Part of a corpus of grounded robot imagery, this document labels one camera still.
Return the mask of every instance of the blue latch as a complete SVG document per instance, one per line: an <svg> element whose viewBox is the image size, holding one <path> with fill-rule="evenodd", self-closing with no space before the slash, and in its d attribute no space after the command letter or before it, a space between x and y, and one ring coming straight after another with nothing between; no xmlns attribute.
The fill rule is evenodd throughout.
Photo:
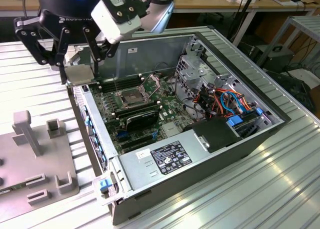
<svg viewBox="0 0 320 229"><path fill-rule="evenodd" d="M100 191L101 192L108 190L108 188L113 185L111 178L106 178L106 179L100 180L99 184L100 184Z"/></svg>
<svg viewBox="0 0 320 229"><path fill-rule="evenodd" d="M86 118L85 118L85 122L84 122L86 126L88 126L89 120L90 120L90 118L89 118L89 116L87 115Z"/></svg>
<svg viewBox="0 0 320 229"><path fill-rule="evenodd" d="M261 114L264 113L264 111L259 107L257 107L257 109L255 109L255 111L256 111L256 113L259 114L259 116L261 116Z"/></svg>
<svg viewBox="0 0 320 229"><path fill-rule="evenodd" d="M242 123L242 122L243 122L243 120L238 115L234 115L234 116L231 116L228 118L228 123L232 127L239 124L239 123Z"/></svg>

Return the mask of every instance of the circuit board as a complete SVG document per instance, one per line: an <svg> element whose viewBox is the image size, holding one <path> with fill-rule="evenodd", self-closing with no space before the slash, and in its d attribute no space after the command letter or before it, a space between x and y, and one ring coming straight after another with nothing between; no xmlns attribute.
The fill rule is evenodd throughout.
<svg viewBox="0 0 320 229"><path fill-rule="evenodd" d="M90 87L114 147L120 154L161 141L170 137L171 134L174 136L182 132L185 126L194 122L183 105L176 99L172 85L163 78L157 77L157 79L158 85L154 80L149 79L143 83L143 86L138 85L109 92L104 90L103 84ZM139 98L139 92L143 95L143 100ZM128 132L125 130L128 117L115 118L115 112L125 112L128 109L134 109L137 104L153 102L161 106L157 112L159 117L155 123L146 128Z"/></svg>

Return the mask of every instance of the aluminum profile table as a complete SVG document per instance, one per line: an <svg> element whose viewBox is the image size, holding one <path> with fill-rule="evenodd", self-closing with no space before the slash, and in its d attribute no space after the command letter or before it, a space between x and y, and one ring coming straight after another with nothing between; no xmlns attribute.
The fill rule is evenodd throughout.
<svg viewBox="0 0 320 229"><path fill-rule="evenodd" d="M320 121L216 30L193 27L165 33L194 31L221 50L292 120L248 157L114 228L319 228ZM147 35L139 32L134 37ZM98 204L93 192L93 169L58 73L36 64L20 42L1 44L0 51L0 100L10 107L1 110L13 110L19 101L19 107L31 110L35 124L47 118L65 121L80 184L79 194L0 228L113 228L107 207ZM224 72L218 60L208 60ZM1 133L11 130L9 120L0 117Z"/></svg>
<svg viewBox="0 0 320 229"><path fill-rule="evenodd" d="M320 43L320 16L289 16L280 30L274 36L272 42L264 51L260 59L257 61L256 64L258 66L261 66L264 63L271 50L275 47L277 42L289 28L289 26L294 26L295 30L284 43L285 47L288 48L290 46L299 32L305 33L310 38ZM320 58L320 50L306 63L306 67L310 67L310 65L314 63L318 58Z"/></svg>

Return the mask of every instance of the warning label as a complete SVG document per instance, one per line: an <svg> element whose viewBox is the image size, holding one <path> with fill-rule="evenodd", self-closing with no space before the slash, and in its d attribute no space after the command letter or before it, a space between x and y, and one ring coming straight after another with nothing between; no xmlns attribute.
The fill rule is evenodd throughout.
<svg viewBox="0 0 320 229"><path fill-rule="evenodd" d="M192 163L192 160L178 140L152 150L151 155L163 175L172 173Z"/></svg>

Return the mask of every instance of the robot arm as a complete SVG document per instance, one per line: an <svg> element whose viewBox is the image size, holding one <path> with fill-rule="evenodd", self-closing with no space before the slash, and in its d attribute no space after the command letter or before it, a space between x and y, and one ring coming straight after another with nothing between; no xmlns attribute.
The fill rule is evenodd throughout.
<svg viewBox="0 0 320 229"><path fill-rule="evenodd" d="M88 44L99 76L98 62L113 57L119 42L139 28L161 33L173 12L173 0L39 0L40 15L14 20L15 33L40 65L57 66L67 81L64 57L69 45ZM37 40L39 29L53 38L51 50ZM97 45L102 32L105 41Z"/></svg>

